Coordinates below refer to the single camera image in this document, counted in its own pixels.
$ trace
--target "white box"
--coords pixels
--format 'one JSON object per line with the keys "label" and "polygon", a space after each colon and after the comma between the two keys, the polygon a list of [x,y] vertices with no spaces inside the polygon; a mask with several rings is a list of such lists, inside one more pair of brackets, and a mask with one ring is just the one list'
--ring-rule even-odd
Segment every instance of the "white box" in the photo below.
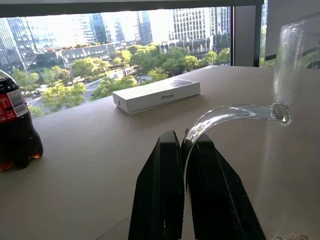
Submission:
{"label": "white box", "polygon": [[171,78],[112,93],[114,103],[130,115],[198,94],[200,82]]}

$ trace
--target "glass jug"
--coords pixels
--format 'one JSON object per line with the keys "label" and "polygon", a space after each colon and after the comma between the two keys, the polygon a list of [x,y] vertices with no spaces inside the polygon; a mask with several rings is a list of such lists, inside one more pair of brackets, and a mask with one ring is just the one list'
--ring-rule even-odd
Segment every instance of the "glass jug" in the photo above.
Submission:
{"label": "glass jug", "polygon": [[[270,106],[231,105],[215,108],[187,131],[189,153],[209,128],[229,120],[268,123],[262,170],[251,199],[267,238],[320,239],[320,14],[281,29]],[[190,194],[184,172],[185,194]]]}

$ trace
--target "road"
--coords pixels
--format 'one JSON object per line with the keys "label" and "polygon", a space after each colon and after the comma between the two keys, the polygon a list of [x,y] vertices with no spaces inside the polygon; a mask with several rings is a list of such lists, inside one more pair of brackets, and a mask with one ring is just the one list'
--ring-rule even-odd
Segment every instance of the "road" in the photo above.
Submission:
{"label": "road", "polygon": [[[120,70],[117,70],[117,71],[111,71],[109,73],[109,77],[110,78],[122,78],[123,77],[123,71],[122,69]],[[86,92],[83,94],[84,96],[84,102],[82,104],[87,104],[90,102],[90,98],[92,96],[92,94],[94,93],[94,91],[98,88],[98,86],[100,85],[100,82],[102,81],[103,78],[99,79],[99,80],[96,80],[94,82],[91,82],[91,83],[88,83],[85,85],[85,88],[86,88]],[[42,103],[42,98],[41,97],[38,97],[38,98],[34,98],[34,99],[31,99],[31,98],[26,98],[25,99],[26,102],[31,105],[31,106],[35,106],[35,107],[43,107],[43,103]],[[44,112],[45,113],[48,113],[50,112],[50,109],[45,107],[44,108]]]}

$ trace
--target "table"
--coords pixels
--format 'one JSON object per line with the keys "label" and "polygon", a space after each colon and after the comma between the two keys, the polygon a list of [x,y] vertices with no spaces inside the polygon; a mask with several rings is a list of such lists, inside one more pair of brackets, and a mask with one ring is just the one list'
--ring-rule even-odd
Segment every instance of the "table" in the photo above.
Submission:
{"label": "table", "polygon": [[[204,112],[232,104],[272,103],[273,69],[205,67],[177,76],[201,82],[201,95],[137,115],[112,97],[34,120],[44,155],[0,174],[0,240],[124,240],[135,184],[159,135],[186,128]],[[240,175],[255,205],[266,123],[239,120],[208,132]],[[182,239],[193,239],[184,217]]]}

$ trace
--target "soda bottle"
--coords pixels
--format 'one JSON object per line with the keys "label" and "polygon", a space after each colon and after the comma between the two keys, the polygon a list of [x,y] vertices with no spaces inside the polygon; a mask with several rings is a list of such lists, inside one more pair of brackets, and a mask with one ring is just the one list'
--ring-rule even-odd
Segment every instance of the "soda bottle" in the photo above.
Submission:
{"label": "soda bottle", "polygon": [[0,172],[13,166],[26,168],[43,152],[19,85],[0,70]]}

